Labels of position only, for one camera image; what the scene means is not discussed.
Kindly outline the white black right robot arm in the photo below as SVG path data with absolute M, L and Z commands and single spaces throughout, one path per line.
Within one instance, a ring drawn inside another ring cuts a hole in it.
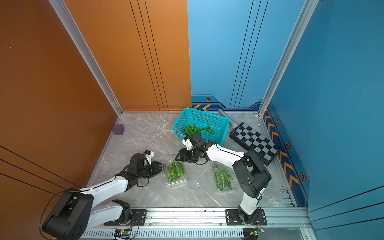
M 175 160 L 196 164 L 199 159 L 212 161 L 232 169 L 243 190 L 239 205 L 240 222 L 244 225 L 257 223 L 260 213 L 259 203 L 272 176 L 259 157 L 251 151 L 236 152 L 221 147 L 215 142 L 207 142 L 195 132 L 183 139 L 183 149 Z

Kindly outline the teal plastic mesh basket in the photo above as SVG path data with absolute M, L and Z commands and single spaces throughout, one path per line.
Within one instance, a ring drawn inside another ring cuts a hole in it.
M 192 134 L 195 129 L 199 129 L 200 131 L 201 128 L 207 127 L 208 124 L 210 124 L 215 135 L 202 131 L 200 132 L 202 138 L 207 141 L 213 141 L 218 145 L 222 145 L 229 129 L 229 120 L 216 114 L 192 108 L 185 108 L 180 113 L 172 127 L 172 133 L 180 139 L 184 139 L 187 136 L 185 128 L 187 128 L 188 133 Z

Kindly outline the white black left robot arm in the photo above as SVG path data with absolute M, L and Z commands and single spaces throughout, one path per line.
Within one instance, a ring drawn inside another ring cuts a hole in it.
M 133 222 L 130 204 L 113 200 L 102 202 L 130 190 L 140 179 L 150 179 L 164 169 L 160 162 L 153 161 L 140 169 L 129 166 L 108 181 L 80 190 L 64 191 L 48 214 L 40 222 L 41 234 L 48 234 L 58 240 L 77 240 L 85 231 L 107 222 L 127 225 Z

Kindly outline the small green pepper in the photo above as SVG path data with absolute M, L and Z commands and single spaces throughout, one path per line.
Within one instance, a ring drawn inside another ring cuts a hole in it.
M 210 124 L 208 124 L 207 127 L 205 127 L 205 128 L 201 128 L 200 132 L 202 132 L 202 131 L 206 131 L 212 135 L 215 135 L 215 132 L 211 129 Z

